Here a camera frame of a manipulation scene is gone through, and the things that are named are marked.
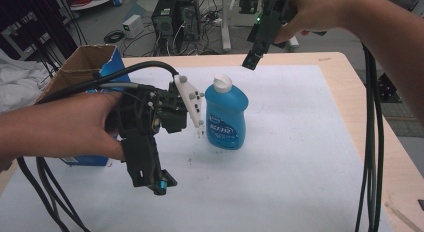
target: gray floor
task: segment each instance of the gray floor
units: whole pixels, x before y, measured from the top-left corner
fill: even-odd
[[[117,46],[121,48],[121,53],[125,50],[124,57],[131,56],[142,56],[151,55],[152,49],[155,45],[156,36],[153,32],[153,27],[150,25],[150,15],[157,0],[123,0],[123,5],[120,7],[114,7],[112,3],[106,3],[94,8],[86,9],[81,11],[78,18],[78,23],[84,33],[84,36],[88,44],[102,44],[104,43],[103,38],[106,34],[113,30],[121,30],[122,22],[125,21],[132,14],[140,14],[143,16],[143,22],[145,23],[145,31],[142,34],[146,34],[135,41],[126,40],[125,42],[118,42]],[[222,7],[222,0],[215,0],[218,9]],[[205,0],[201,7],[201,11],[206,11],[207,7],[214,9],[215,5],[212,0]],[[69,27],[76,41],[79,41],[75,26],[70,25]],[[246,37],[250,31],[250,27],[246,26],[231,26],[230,37],[232,43],[232,50],[228,53],[247,53],[251,47],[249,42],[246,42]],[[365,70],[365,60],[363,56],[362,45],[360,41],[341,29],[330,30],[328,33],[321,37],[314,34],[309,36],[297,36],[300,47],[294,52],[322,52],[322,51],[337,51],[342,52],[346,55],[353,68],[358,72],[361,77],[361,72]],[[191,43],[187,45],[187,49],[184,54],[201,54],[205,53],[204,46],[207,43],[208,48],[211,48],[213,52],[206,50],[206,53],[223,53],[221,34],[218,26],[212,26],[208,30],[208,43],[207,39]],[[284,53],[288,52],[288,49],[282,50],[279,48],[272,48],[270,53]],[[407,117],[410,117],[407,109],[402,104],[395,105],[406,113]],[[388,113],[391,113],[394,109],[388,109]],[[413,159],[414,163],[418,167],[421,174],[424,176],[424,130],[422,126],[415,121],[413,125],[408,125],[406,122],[399,124],[399,119],[390,125],[395,130],[395,133],[399,136],[399,139],[409,155]]]

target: cable bundle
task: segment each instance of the cable bundle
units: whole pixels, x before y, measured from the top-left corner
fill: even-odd
[[[361,223],[362,207],[365,199],[365,189],[367,189],[367,208],[368,208],[368,231],[376,232],[380,224],[381,214],[381,194],[383,187],[383,161],[384,161],[384,131],[383,116],[380,105],[380,94],[377,83],[376,63],[371,52],[364,46],[366,63],[366,94],[367,94],[367,126],[364,172],[362,177],[361,195],[359,199],[359,208],[356,218],[355,232],[359,231]],[[378,132],[378,158],[376,167],[375,158],[375,114],[377,118]]]

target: blue liquid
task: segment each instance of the blue liquid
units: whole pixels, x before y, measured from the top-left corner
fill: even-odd
[[[249,104],[246,95],[234,85],[227,93],[216,92],[211,85],[205,92],[205,98],[209,142],[223,149],[239,149],[246,135],[244,110]]]

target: forearm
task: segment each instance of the forearm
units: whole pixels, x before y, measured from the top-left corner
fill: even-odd
[[[103,155],[122,159],[104,122],[119,94],[79,94],[0,114],[0,161],[20,156]]]
[[[372,52],[424,124],[424,19],[387,0],[350,0],[341,27]]]

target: wooden table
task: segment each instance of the wooden table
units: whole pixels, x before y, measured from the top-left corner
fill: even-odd
[[[235,66],[245,55],[212,55],[190,57],[157,57],[174,67]],[[152,58],[127,58],[126,66]],[[318,65],[353,140],[356,151],[364,158],[365,148],[365,87],[341,53],[267,54],[261,65]],[[424,231],[424,211],[418,199],[424,197],[424,180],[387,122],[385,129],[385,170],[383,207],[395,231]],[[0,174],[0,191],[6,185],[16,165]]]

